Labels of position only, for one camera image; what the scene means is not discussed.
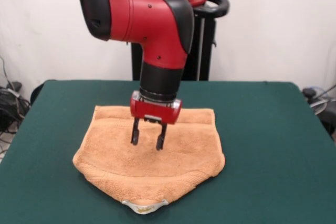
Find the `red robot arm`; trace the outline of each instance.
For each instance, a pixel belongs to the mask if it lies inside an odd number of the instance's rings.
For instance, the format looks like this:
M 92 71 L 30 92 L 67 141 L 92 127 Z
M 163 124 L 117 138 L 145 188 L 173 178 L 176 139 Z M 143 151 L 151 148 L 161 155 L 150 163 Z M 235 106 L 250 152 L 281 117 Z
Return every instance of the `red robot arm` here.
M 176 99 L 194 32 L 194 13 L 188 0 L 80 0 L 90 33 L 102 40 L 141 44 L 143 64 L 140 91 L 131 97 L 138 143 L 139 119 L 162 124 L 156 148 L 162 149 L 167 124 L 181 109 Z

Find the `cable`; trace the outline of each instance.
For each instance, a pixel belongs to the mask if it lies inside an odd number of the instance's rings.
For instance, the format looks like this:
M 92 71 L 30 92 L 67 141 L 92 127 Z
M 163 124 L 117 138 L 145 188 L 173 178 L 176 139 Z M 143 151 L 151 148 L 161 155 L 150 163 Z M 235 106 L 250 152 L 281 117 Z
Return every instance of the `cable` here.
M 336 84 L 333 85 L 331 88 L 327 89 L 325 92 L 323 92 L 322 94 L 318 95 L 317 97 L 315 97 L 316 99 L 317 98 L 320 98 L 322 97 L 323 95 L 327 94 L 328 92 L 330 92 L 331 90 L 335 89 L 336 88 Z
M 7 73 L 6 73 L 6 68 L 5 68 L 5 60 L 4 58 L 2 58 L 2 56 L 0 55 L 0 60 L 2 61 L 2 69 L 5 75 L 5 78 L 8 82 L 8 84 L 12 87 L 13 90 L 15 90 L 14 85 L 10 82 L 10 80 L 8 79 Z
M 6 149 L 6 150 L 1 151 L 1 152 L 0 152 L 0 155 L 6 153 L 8 150 L 9 150 L 9 148 Z
M 2 138 L 0 138 L 0 141 L 1 141 L 1 142 L 4 142 L 5 144 L 11 144 L 11 142 L 6 141 L 6 140 L 3 140 Z
M 325 89 L 321 88 L 321 87 L 318 87 L 318 86 L 312 86 L 312 87 L 309 87 L 310 89 L 315 89 L 315 90 L 319 90 L 321 91 L 322 93 L 325 93 L 327 95 L 327 97 L 329 97 L 328 93 L 325 91 Z

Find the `white backdrop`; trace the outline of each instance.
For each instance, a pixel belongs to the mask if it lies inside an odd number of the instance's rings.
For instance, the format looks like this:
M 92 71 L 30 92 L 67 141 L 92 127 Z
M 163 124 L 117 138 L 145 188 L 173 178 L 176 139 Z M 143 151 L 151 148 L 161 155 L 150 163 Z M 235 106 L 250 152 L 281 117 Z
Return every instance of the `white backdrop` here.
M 336 0 L 230 2 L 211 80 L 336 81 Z M 0 54 L 26 97 L 47 79 L 131 80 L 130 45 L 93 38 L 79 0 L 0 0 Z

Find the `towel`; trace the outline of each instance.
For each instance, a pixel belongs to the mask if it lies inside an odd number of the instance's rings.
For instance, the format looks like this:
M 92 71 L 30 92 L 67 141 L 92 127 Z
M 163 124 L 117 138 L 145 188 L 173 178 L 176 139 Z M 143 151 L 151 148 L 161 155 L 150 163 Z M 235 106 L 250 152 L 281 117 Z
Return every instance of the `towel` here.
M 129 107 L 95 107 L 72 161 L 88 182 L 134 212 L 154 212 L 223 170 L 212 109 L 182 109 L 161 151 L 155 148 L 159 124 L 141 120 L 139 143 L 130 143 L 133 120 Z

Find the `green table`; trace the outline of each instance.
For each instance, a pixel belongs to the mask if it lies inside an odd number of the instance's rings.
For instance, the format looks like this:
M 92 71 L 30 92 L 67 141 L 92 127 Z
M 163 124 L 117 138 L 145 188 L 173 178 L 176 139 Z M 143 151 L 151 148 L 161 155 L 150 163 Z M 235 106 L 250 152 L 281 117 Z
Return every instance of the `green table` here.
M 183 82 L 185 108 L 213 108 L 226 166 L 140 216 L 72 165 L 95 105 L 129 105 L 138 82 L 49 81 L 0 164 L 0 223 L 336 223 L 336 149 L 298 88 Z

